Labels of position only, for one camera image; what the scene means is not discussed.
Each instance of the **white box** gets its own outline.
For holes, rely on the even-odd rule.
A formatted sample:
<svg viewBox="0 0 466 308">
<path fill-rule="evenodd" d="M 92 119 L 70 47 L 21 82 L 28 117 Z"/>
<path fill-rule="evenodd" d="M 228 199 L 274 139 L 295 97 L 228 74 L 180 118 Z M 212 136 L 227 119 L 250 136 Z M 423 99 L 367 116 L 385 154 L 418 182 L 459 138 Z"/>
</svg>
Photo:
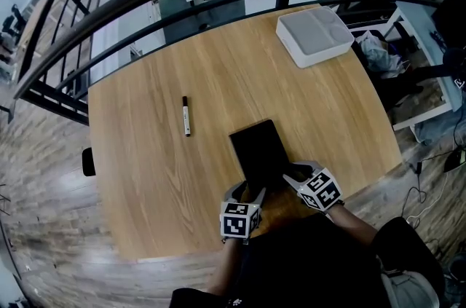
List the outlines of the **white box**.
<svg viewBox="0 0 466 308">
<path fill-rule="evenodd" d="M 299 68 L 343 55 L 355 40 L 329 7 L 282 15 L 278 17 L 276 32 Z"/>
</svg>

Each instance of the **bag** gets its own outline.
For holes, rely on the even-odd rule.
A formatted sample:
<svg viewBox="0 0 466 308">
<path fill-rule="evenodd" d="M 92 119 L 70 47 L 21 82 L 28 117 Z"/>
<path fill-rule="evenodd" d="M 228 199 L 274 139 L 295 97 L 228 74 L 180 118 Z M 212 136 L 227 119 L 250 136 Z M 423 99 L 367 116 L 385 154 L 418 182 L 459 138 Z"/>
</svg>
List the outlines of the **bag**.
<svg viewBox="0 0 466 308">
<path fill-rule="evenodd" d="M 362 36 L 356 38 L 361 50 L 368 61 L 368 69 L 373 72 L 384 72 L 381 78 L 393 78 L 402 74 L 405 69 L 399 55 L 391 55 L 384 48 L 387 43 L 382 43 L 370 31 L 366 31 Z"/>
</svg>

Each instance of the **floor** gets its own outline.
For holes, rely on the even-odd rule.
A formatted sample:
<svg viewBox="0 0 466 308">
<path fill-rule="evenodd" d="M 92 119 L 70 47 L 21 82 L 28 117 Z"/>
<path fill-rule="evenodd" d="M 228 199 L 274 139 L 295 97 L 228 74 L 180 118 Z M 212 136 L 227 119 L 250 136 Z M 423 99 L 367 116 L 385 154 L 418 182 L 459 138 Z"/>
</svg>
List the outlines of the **floor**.
<svg viewBox="0 0 466 308">
<path fill-rule="evenodd" d="M 410 164 L 451 148 L 451 137 L 434 147 L 397 133 L 407 161 L 347 200 L 347 207 L 376 227 L 399 216 L 410 186 Z M 25 293 L 44 307 L 167 307 L 173 289 L 203 288 L 217 254 L 136 262 L 118 257 L 103 217 L 95 178 L 82 175 L 81 152 L 90 146 L 88 127 L 18 101 L 15 119 L 0 114 L 0 177 L 11 197 L 11 216 L 1 215 L 14 245 Z M 417 229 L 446 263 L 466 239 L 466 165 L 442 174 L 444 158 L 424 164 L 420 205 L 413 193 L 406 214 L 417 214 L 445 191 Z"/>
<path fill-rule="evenodd" d="M 162 18 L 169 17 L 181 10 L 190 8 L 190 5 L 186 0 L 159 0 L 159 5 Z M 212 9 L 209 12 L 199 13 L 198 15 L 186 18 L 180 22 L 165 27 L 165 40 L 167 44 L 173 43 L 183 37 L 199 32 L 200 26 L 203 23 L 208 25 L 219 25 L 244 15 L 245 3 L 243 0 L 223 5 L 222 7 Z"/>
</svg>

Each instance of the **marker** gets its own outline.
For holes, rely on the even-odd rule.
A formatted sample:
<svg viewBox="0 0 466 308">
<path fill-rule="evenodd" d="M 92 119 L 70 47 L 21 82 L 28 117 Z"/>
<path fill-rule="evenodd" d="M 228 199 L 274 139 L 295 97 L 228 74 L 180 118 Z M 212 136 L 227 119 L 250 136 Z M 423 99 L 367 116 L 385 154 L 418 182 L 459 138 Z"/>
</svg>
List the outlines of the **marker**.
<svg viewBox="0 0 466 308">
<path fill-rule="evenodd" d="M 188 98 L 183 96 L 183 121 L 184 121 L 184 134 L 186 137 L 191 135 L 191 128 L 189 127 L 189 111 L 188 111 Z"/>
</svg>

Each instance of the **black and white marker cube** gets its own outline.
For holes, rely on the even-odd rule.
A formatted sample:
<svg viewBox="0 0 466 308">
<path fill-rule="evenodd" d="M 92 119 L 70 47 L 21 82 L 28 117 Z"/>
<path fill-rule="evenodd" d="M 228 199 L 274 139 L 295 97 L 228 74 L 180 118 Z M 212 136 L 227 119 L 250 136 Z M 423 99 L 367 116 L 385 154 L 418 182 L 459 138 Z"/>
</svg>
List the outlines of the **black and white marker cube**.
<svg viewBox="0 0 466 308">
<path fill-rule="evenodd" d="M 220 234 L 222 237 L 248 239 L 258 227 L 261 207 L 245 203 L 222 202 Z"/>
<path fill-rule="evenodd" d="M 326 211 L 342 198 L 342 191 L 332 174 L 324 168 L 299 188 L 298 195 L 307 207 Z"/>
</svg>

